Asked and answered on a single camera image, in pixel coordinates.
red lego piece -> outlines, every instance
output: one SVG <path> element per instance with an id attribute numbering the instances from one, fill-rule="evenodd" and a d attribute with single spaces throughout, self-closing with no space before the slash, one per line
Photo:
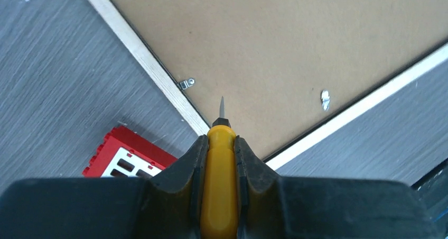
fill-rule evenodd
<path id="1" fill-rule="evenodd" d="M 89 166 L 82 174 L 85 177 L 101 177 L 120 148 L 128 151 L 128 157 L 136 155 L 146 161 L 149 169 L 154 166 L 163 170 L 177 160 L 128 128 L 120 126 L 106 134 L 104 143 L 98 147 L 96 155 L 90 159 Z"/>

